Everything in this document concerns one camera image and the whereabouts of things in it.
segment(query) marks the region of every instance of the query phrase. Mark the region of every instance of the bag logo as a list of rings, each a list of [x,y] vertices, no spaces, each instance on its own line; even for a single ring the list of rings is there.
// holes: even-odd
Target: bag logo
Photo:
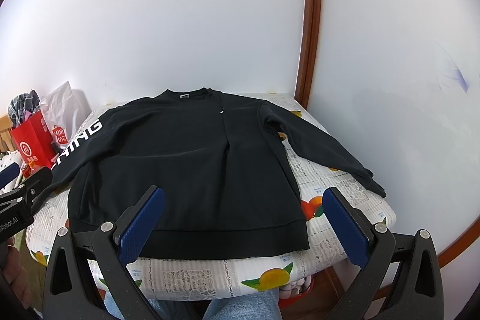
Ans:
[[[27,157],[32,156],[32,150],[30,149],[30,146],[27,143],[25,143],[24,141],[22,141],[20,143],[20,149],[25,154],[25,156],[27,156]]]
[[[67,144],[67,136],[65,135],[65,131],[62,127],[55,125],[52,129],[53,134],[57,137],[57,143],[59,144]]]

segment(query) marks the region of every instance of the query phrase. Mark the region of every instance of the plaid cloth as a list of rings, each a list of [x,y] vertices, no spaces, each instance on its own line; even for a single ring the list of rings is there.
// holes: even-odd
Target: plaid cloth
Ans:
[[[40,110],[39,104],[40,99],[35,90],[30,91],[29,94],[20,94],[13,98],[8,105],[8,117],[10,117],[11,126],[16,128],[23,123],[25,111],[29,111],[31,114],[38,112]]]

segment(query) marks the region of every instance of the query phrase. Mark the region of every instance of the blue gripper pad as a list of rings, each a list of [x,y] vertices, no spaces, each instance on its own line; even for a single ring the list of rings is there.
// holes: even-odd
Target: blue gripper pad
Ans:
[[[350,262],[363,269],[369,258],[368,239],[330,189],[323,193],[322,205],[323,212]]]
[[[20,166],[17,163],[12,163],[0,171],[0,189],[4,188],[11,181],[16,179],[20,174]]]
[[[118,258],[123,266],[135,262],[165,208],[165,192],[152,193],[119,239]]]

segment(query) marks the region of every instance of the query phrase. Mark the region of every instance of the white logo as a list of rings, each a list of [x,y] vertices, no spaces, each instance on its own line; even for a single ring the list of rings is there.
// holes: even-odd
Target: white logo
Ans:
[[[32,150],[30,149],[30,146],[27,143],[25,143],[24,141],[22,141],[20,143],[20,149],[23,151],[25,156],[27,156],[27,157],[32,156]]]
[[[0,225],[0,232],[3,232],[5,229],[11,227],[13,224],[18,222],[18,217],[14,217],[13,221],[9,220],[7,223],[1,224]]]

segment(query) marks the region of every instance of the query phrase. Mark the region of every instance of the sweatshirt sleeve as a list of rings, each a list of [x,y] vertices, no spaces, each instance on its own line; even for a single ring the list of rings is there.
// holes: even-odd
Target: sweatshirt sleeve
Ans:
[[[34,200],[32,212],[36,214],[48,195],[72,180],[78,170],[95,157],[108,151],[116,137],[115,110],[107,110],[69,143],[52,166],[52,183]]]
[[[373,180],[373,174],[332,136],[292,112],[270,102],[261,105],[260,121],[267,129],[283,132],[297,155],[302,158],[349,172],[366,189],[385,197],[385,190]]]

